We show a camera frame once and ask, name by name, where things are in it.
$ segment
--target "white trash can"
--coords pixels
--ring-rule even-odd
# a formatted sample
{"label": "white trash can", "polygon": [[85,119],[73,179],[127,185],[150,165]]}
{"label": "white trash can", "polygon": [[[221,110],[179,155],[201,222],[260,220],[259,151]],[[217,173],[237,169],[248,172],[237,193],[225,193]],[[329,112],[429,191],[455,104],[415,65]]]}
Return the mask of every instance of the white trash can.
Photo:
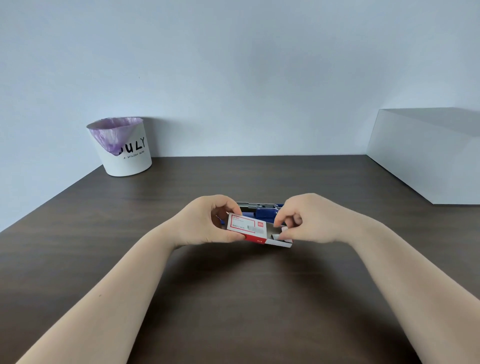
{"label": "white trash can", "polygon": [[131,176],[152,165],[143,119],[101,119],[87,129],[110,176]]}

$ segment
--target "table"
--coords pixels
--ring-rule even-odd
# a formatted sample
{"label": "table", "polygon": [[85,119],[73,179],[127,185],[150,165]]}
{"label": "table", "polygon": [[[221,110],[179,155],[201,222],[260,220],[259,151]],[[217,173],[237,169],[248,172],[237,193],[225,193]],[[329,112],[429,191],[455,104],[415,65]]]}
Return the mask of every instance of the table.
{"label": "table", "polygon": [[[0,233],[0,362],[14,363],[148,230],[195,197],[319,193],[380,220],[480,297],[480,206],[433,206],[367,156],[154,158],[103,167]],[[129,363],[419,362],[346,244],[176,250]]]}

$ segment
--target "open box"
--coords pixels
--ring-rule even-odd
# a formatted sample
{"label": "open box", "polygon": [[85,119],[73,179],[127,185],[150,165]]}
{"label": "open box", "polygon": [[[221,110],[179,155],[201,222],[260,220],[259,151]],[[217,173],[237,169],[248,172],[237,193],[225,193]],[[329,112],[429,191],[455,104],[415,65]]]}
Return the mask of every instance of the open box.
{"label": "open box", "polygon": [[292,240],[278,240],[278,235],[288,229],[286,226],[276,228],[272,223],[255,218],[229,214],[227,230],[245,235],[245,239],[259,244],[270,244],[290,248]]}

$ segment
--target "skin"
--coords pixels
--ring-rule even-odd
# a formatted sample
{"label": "skin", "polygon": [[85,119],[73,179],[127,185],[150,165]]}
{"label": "skin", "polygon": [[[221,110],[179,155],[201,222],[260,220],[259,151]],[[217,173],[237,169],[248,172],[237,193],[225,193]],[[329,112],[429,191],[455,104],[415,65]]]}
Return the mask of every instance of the skin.
{"label": "skin", "polygon": [[[18,363],[126,363],[171,252],[244,239],[221,229],[229,212],[231,198],[204,196],[148,232]],[[480,363],[480,301],[385,225],[316,194],[287,200],[283,222],[281,239],[350,244],[424,363]]]}

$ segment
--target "trash bag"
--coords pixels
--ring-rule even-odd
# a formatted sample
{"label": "trash bag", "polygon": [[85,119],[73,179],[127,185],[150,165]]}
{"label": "trash bag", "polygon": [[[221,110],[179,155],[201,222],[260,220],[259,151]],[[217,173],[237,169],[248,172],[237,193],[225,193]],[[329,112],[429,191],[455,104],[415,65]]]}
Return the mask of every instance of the trash bag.
{"label": "trash bag", "polygon": [[87,125],[87,129],[107,152],[118,156],[135,126],[142,121],[142,118],[106,118]]}

